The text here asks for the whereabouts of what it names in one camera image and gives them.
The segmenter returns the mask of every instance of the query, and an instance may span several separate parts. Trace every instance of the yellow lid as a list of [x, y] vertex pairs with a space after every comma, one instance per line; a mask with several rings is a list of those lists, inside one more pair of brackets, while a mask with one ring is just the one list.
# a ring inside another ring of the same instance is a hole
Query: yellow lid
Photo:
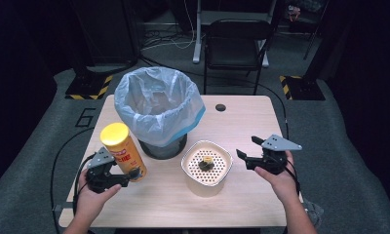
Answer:
[[100, 140], [104, 145], [117, 145], [129, 135], [129, 128], [124, 123], [110, 124], [101, 131]]

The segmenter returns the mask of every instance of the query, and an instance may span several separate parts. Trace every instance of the blue plastic bag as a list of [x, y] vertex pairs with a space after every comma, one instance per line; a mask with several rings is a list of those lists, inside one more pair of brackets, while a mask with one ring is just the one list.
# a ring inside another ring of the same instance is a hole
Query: blue plastic bag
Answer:
[[178, 70], [144, 67], [124, 75], [115, 108], [141, 141], [164, 147], [194, 129], [205, 113], [198, 87]]

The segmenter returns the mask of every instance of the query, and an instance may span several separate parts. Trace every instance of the yellow-black hazard tape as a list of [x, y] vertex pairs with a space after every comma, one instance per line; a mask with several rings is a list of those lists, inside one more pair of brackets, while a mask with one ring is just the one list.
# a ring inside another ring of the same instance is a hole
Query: yellow-black hazard tape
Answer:
[[104, 97], [104, 94], [107, 92], [107, 89], [109, 87], [110, 81], [112, 80], [113, 76], [108, 76], [104, 80], [104, 83], [96, 95], [66, 95], [65, 98], [69, 99], [101, 99]]
[[301, 76], [280, 76], [281, 85], [283, 86], [284, 94], [287, 99], [293, 99], [289, 85], [287, 84], [287, 78], [301, 79]]

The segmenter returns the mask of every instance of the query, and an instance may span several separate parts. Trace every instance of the white basket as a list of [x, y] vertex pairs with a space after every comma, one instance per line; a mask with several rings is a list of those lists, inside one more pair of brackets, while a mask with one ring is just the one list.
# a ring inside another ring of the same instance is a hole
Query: white basket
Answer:
[[[214, 167], [208, 171], [202, 171], [198, 166], [204, 156], [212, 156], [214, 160]], [[186, 152], [181, 162], [187, 175], [186, 184], [194, 194], [212, 197], [222, 189], [232, 161], [231, 154], [219, 145], [207, 140], [198, 141]]]

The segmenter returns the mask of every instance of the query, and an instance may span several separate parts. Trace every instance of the trash can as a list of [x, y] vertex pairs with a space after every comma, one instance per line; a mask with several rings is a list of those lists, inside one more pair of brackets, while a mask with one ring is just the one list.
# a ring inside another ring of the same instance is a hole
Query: trash can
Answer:
[[143, 152], [155, 159], [179, 154], [187, 134], [205, 113], [196, 84], [182, 72], [161, 66], [125, 74], [114, 98], [122, 121], [136, 136]]

